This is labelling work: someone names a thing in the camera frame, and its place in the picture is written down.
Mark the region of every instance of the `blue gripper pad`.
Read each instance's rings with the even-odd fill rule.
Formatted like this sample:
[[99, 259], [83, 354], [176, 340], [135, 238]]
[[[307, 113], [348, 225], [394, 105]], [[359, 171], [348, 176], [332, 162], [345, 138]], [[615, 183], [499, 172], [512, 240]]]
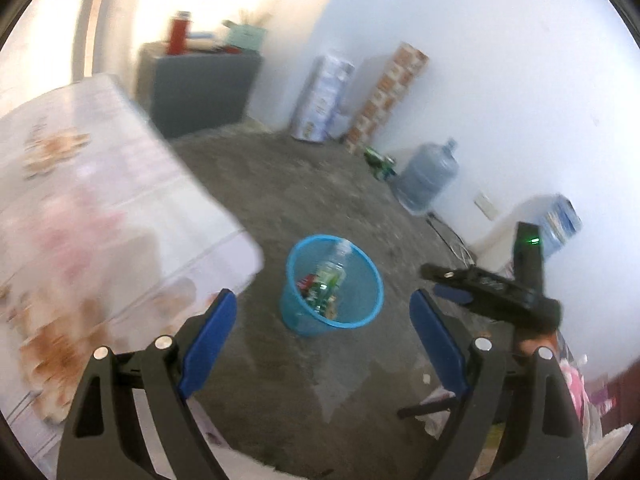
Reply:
[[411, 295], [409, 316], [429, 361], [436, 370], [442, 386], [453, 392], [456, 397], [461, 397], [469, 390], [465, 357], [434, 308], [437, 309], [437, 306], [433, 300], [420, 290]]
[[217, 307], [209, 314], [182, 359], [182, 378], [178, 384], [178, 392], [183, 399], [188, 399], [204, 386], [236, 322], [236, 296], [231, 291], [222, 294], [224, 296], [217, 299]]
[[433, 293], [444, 300], [453, 301], [458, 305], [466, 305], [474, 300], [473, 295], [468, 290], [453, 288], [452, 286], [436, 283], [433, 285]]

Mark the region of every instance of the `electrical cable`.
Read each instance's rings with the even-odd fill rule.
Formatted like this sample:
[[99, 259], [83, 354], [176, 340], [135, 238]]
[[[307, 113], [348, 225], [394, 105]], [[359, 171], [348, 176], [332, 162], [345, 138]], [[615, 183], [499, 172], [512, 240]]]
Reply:
[[[445, 222], [443, 222], [436, 215], [434, 215], [434, 213], [428, 213], [425, 220], [427, 221], [427, 224], [429, 224], [430, 227], [435, 231], [435, 233], [440, 237], [440, 240], [442, 240], [444, 244], [449, 248], [449, 251], [451, 251], [451, 253], [453, 253], [453, 255], [457, 259], [459, 259], [464, 264], [465, 267], [470, 267], [476, 264], [473, 256], [471, 255], [469, 250], [466, 248], [466, 245], [462, 240], [462, 238], [460, 238], [460, 236], [451, 227], [449, 227]], [[433, 220], [436, 220], [440, 225], [443, 225], [444, 227], [446, 227], [458, 239], [459, 241], [458, 247], [460, 250], [460, 254], [458, 254], [456, 249], [449, 242], [447, 242], [447, 240], [442, 235], [442, 233], [433, 224]]]

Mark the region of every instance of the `white wall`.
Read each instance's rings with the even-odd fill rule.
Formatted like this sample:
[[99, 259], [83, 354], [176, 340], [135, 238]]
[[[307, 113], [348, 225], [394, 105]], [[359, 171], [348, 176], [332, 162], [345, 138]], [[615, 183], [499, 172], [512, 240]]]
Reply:
[[82, 0], [33, 0], [0, 50], [0, 117], [71, 83], [71, 55]]
[[272, 130], [289, 120], [312, 60], [306, 54], [310, 37], [329, 0], [278, 0], [271, 12], [261, 53], [264, 62], [247, 113]]
[[459, 142], [459, 179], [436, 211], [468, 242], [537, 194], [572, 200], [583, 231], [546, 267], [588, 376], [640, 356], [640, 49], [608, 0], [331, 0], [306, 47], [361, 61], [400, 41], [431, 62], [374, 146], [406, 161]]

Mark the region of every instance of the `trash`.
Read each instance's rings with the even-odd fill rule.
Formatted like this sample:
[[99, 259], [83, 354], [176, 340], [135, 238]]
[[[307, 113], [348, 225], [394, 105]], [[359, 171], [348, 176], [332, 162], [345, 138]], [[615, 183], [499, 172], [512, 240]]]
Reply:
[[351, 242], [341, 240], [329, 259], [318, 265], [313, 282], [307, 289], [306, 303], [327, 319], [331, 319], [329, 316], [337, 317], [336, 292], [347, 275], [344, 267], [351, 250]]
[[[434, 400], [444, 400], [449, 399], [449, 397], [455, 397], [453, 392], [444, 389], [442, 386], [438, 386], [435, 390], [431, 392], [429, 397], [423, 400], [421, 404], [426, 404], [427, 402], [433, 402]], [[429, 433], [433, 438], [439, 438], [442, 434], [442, 430], [444, 429], [445, 424], [449, 420], [449, 412], [437, 412], [437, 413], [429, 413], [428, 415], [419, 415], [415, 417], [417, 420], [424, 422], [424, 431]]]
[[315, 274], [336, 246], [345, 241], [337, 236], [313, 235], [300, 240], [289, 253], [280, 313], [284, 324], [296, 334], [312, 336], [332, 330], [353, 330], [370, 323], [380, 312], [385, 297], [380, 273], [371, 259], [351, 242], [348, 242], [351, 254], [347, 277], [337, 294], [339, 301], [328, 304], [325, 315], [315, 312], [296, 286], [310, 273]]
[[[300, 296], [302, 296], [305, 300], [309, 295], [309, 288], [311, 288], [311, 285], [313, 285], [315, 279], [316, 275], [311, 273], [296, 282], [296, 286], [300, 291]], [[324, 311], [325, 318], [334, 320], [338, 317], [338, 309], [336, 308], [336, 303], [337, 298], [335, 297], [335, 294], [332, 294], [327, 303], [326, 310]]]
[[394, 171], [396, 161], [390, 156], [382, 155], [372, 147], [368, 147], [364, 152], [364, 158], [371, 168], [371, 173], [373, 173], [376, 180], [384, 181], [396, 175], [396, 172]]

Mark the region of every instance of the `blue water jug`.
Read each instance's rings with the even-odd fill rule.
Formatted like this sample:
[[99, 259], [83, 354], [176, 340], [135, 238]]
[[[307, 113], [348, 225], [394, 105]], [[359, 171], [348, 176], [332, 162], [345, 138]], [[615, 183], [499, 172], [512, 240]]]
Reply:
[[391, 181], [393, 194], [409, 213], [426, 215], [436, 195], [458, 174], [452, 154], [455, 149], [453, 139], [444, 146], [423, 144], [404, 171]]

